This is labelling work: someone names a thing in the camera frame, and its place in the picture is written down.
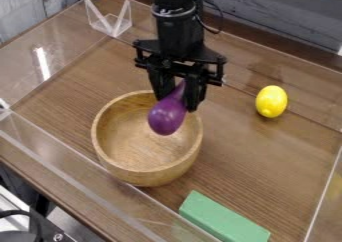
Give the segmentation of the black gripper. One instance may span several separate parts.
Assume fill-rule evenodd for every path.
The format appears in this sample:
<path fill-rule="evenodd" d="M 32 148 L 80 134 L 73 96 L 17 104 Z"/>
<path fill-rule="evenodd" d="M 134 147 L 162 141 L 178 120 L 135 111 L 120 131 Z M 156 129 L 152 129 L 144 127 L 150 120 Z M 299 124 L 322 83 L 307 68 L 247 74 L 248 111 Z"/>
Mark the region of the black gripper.
<path fill-rule="evenodd" d="M 152 9 L 158 36 L 134 42 L 136 66 L 148 72 L 154 94 L 162 100 L 175 89 L 175 76 L 186 77 L 183 101 L 195 112 L 206 97 L 207 84 L 220 86 L 224 56 L 204 44 L 206 26 L 198 9 Z"/>

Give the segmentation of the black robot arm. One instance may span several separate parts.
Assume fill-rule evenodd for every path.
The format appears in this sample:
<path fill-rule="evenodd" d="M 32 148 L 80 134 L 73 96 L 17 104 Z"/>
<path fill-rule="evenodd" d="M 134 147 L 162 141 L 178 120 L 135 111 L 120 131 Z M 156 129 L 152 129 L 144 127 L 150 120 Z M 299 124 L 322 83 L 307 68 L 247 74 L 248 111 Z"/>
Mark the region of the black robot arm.
<path fill-rule="evenodd" d="M 188 112 L 206 98 L 207 85 L 223 84 L 227 58 L 204 44 L 204 31 L 218 34 L 203 22 L 203 3 L 212 0 L 154 0 L 151 13 L 158 37 L 134 41 L 135 65 L 147 70 L 154 94 L 162 100 L 184 79 L 182 101 Z"/>

